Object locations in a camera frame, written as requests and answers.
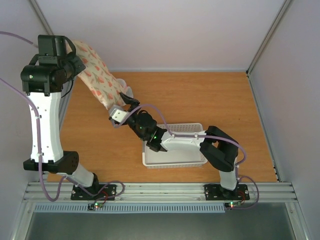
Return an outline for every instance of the metal bar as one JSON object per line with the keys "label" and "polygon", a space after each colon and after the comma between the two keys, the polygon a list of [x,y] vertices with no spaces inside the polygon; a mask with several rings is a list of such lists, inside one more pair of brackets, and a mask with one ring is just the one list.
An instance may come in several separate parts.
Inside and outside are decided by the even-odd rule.
{"label": "metal bar", "polygon": [[192,68],[192,69],[188,69],[188,68],[168,68],[168,67],[164,67],[164,68],[108,68],[109,71],[111,73],[116,73],[116,72],[144,72],[144,73],[149,73],[149,72],[169,72],[169,73],[175,73],[175,72],[179,72],[179,73],[194,73],[194,72],[198,72],[198,73],[211,73],[211,72],[215,72],[215,73],[238,73],[238,72],[245,72],[246,68]]}
{"label": "metal bar", "polygon": [[32,215],[34,213],[36,205],[33,202],[23,202],[21,204],[18,215],[20,221],[17,221],[15,231],[11,235],[11,240],[25,240],[29,225],[31,222]]}
{"label": "metal bar", "polygon": [[54,35],[54,32],[52,31],[47,19],[45,18],[43,12],[41,11],[38,3],[36,0],[29,0],[31,7],[33,8],[36,16],[39,18],[41,24],[43,25],[44,29],[49,35]]}
{"label": "metal bar", "polygon": [[310,240],[310,233],[303,217],[299,203],[288,202],[285,204],[292,229],[296,239]]}
{"label": "metal bar", "polygon": [[293,0],[285,0],[279,10],[279,12],[277,13],[273,23],[271,24],[271,27],[269,28],[266,36],[264,37],[258,51],[256,52],[248,70],[247,73],[250,74],[255,65],[257,64],[259,58],[261,57],[262,53],[264,52],[265,48],[267,47],[268,43],[270,42],[272,36],[274,35],[276,29],[278,28],[278,26],[280,25],[280,22],[282,21],[282,19],[284,18],[286,12],[288,11],[289,7],[291,6]]}
{"label": "metal bar", "polygon": [[264,123],[262,112],[260,111],[260,105],[261,104],[260,104],[260,102],[257,99],[257,96],[255,94],[256,91],[255,91],[255,87],[254,87],[254,84],[253,84],[253,81],[252,81],[251,74],[248,74],[247,77],[248,77],[251,93],[252,93],[252,96],[253,96],[253,100],[254,100],[254,103],[255,103],[255,107],[256,107],[256,110],[258,112],[260,123],[261,123],[262,129],[263,129],[263,132],[264,132],[265,141],[267,143],[267,146],[268,146],[268,149],[269,149],[269,153],[271,155],[271,159],[272,159],[273,165],[275,167],[275,173],[276,173],[277,178],[278,178],[278,180],[280,182],[281,181],[285,181],[283,171],[282,171],[280,165],[276,161],[275,154],[273,152],[273,148],[272,148],[271,142],[269,140],[270,138],[269,138],[269,135],[268,135],[268,131],[267,131],[266,125]]}
{"label": "metal bar", "polygon": [[[199,203],[215,202],[206,201],[204,185],[207,183],[125,183],[124,193],[115,198],[115,203]],[[250,200],[253,203],[257,197],[257,190],[253,183],[246,182],[250,192]],[[45,184],[48,192],[56,194],[58,183],[48,182]],[[257,183],[260,193],[260,203],[296,203],[295,191],[289,182],[261,182]],[[61,187],[58,203],[74,203],[71,201],[73,185],[65,183]],[[122,187],[117,184],[117,191]],[[38,182],[30,182],[26,188],[24,201],[47,202],[41,186]],[[90,201],[77,201],[77,203],[88,203]]]}

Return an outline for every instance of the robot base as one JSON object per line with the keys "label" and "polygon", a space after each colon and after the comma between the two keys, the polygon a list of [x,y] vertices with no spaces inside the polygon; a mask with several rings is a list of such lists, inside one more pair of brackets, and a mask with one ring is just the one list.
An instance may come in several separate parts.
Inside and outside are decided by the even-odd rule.
{"label": "robot base", "polygon": [[244,199],[250,200],[248,186],[246,184],[237,184],[236,188],[231,191],[221,187],[220,184],[204,185],[205,200],[207,201],[241,201],[243,197],[238,192],[243,192]]}
{"label": "robot base", "polygon": [[[97,175],[93,174],[93,183],[92,186],[86,187],[85,189],[92,194],[96,194],[99,192],[101,188],[104,187],[105,184],[99,183]],[[103,191],[108,195],[108,201],[114,201],[115,198],[111,197],[117,194],[117,185],[109,184],[107,185]],[[96,199],[104,198],[105,194],[100,192],[96,196],[91,196],[83,191],[80,187],[73,185],[72,192],[71,192],[71,200],[73,201],[94,201]]]}

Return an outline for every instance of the vent grille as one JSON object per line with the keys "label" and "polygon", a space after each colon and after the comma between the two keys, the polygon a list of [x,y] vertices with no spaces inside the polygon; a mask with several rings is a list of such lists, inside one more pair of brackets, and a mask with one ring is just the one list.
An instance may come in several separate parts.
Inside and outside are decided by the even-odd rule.
{"label": "vent grille", "polygon": [[[164,124],[158,124],[157,126],[162,129],[166,128]],[[203,130],[202,125],[200,123],[168,124],[168,127],[173,132],[195,133],[201,132]]]}
{"label": "vent grille", "polygon": [[224,213],[223,203],[106,203],[88,210],[87,203],[37,203],[35,213]]}

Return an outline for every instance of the metal plate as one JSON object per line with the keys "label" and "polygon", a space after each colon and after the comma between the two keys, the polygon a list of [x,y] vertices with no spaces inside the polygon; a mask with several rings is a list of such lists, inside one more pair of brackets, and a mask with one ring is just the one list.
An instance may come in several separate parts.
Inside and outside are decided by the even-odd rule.
{"label": "metal plate", "polygon": [[[246,184],[238,184],[236,187],[237,192],[243,192],[244,200],[250,200],[248,186]],[[239,194],[230,194],[226,197],[221,191],[220,184],[206,184],[204,185],[205,200],[207,201],[219,201],[219,200],[229,200],[229,201],[241,201],[243,197]]]}
{"label": "metal plate", "polygon": [[[99,189],[103,188],[104,184],[99,184]],[[104,190],[103,190],[106,194],[108,194],[108,196],[113,196],[115,194],[117,194],[117,185],[115,184],[109,184],[107,185]],[[97,196],[90,196],[89,194],[87,194],[86,192],[84,192],[80,187],[76,187],[75,185],[73,185],[72,188],[72,194],[71,194],[71,200],[73,201],[83,201],[83,200],[89,200],[89,201],[94,201],[96,199],[100,199],[100,198],[105,198],[105,194],[103,192],[100,192]],[[108,198],[108,201],[114,201],[115,198]]]}

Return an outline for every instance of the black mounting bracket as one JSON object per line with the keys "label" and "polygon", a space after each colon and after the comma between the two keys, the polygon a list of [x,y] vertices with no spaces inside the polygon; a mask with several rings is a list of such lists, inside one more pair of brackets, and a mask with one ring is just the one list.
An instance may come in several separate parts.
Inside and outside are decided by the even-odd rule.
{"label": "black mounting bracket", "polygon": [[[99,184],[99,190],[104,186],[104,184]],[[115,184],[109,184],[106,186],[103,190],[108,197],[114,196],[117,194],[117,185]],[[96,199],[104,198],[105,194],[103,192],[100,192],[97,196],[90,196],[85,191],[83,191],[80,187],[76,187],[73,185],[72,192],[71,192],[71,200],[73,201],[94,201]],[[111,197],[108,198],[107,201],[114,201],[115,198]]]}
{"label": "black mounting bracket", "polygon": [[223,188],[220,184],[211,183],[204,185],[205,200],[207,201],[241,201],[243,197],[239,192],[243,192],[245,200],[250,200],[246,184],[238,183],[233,191]]}
{"label": "black mounting bracket", "polygon": [[[237,143],[236,140],[216,126],[209,126],[205,133],[207,136],[225,138]],[[200,143],[200,152],[208,162],[219,171],[229,173],[235,168],[235,158],[238,156],[238,147],[232,143],[205,138],[204,141]]]}
{"label": "black mounting bracket", "polygon": [[[63,157],[54,162],[42,163],[42,171],[48,171],[52,174],[66,173],[71,175],[78,167],[79,154],[76,151],[63,151]],[[28,159],[23,162],[23,169],[28,171],[38,171],[39,163],[34,159]]]}
{"label": "black mounting bracket", "polygon": [[[85,187],[85,189],[91,194],[97,194],[101,188],[104,187],[105,184],[99,183],[98,176],[94,173],[93,174],[93,183],[90,187]],[[117,194],[117,185],[109,184],[104,187],[103,192],[108,195],[107,201],[114,201],[115,198],[111,197]],[[80,187],[73,185],[72,192],[71,192],[71,200],[73,201],[94,201],[96,199],[105,198],[106,195],[100,192],[96,196],[91,196],[85,191],[83,191]]]}

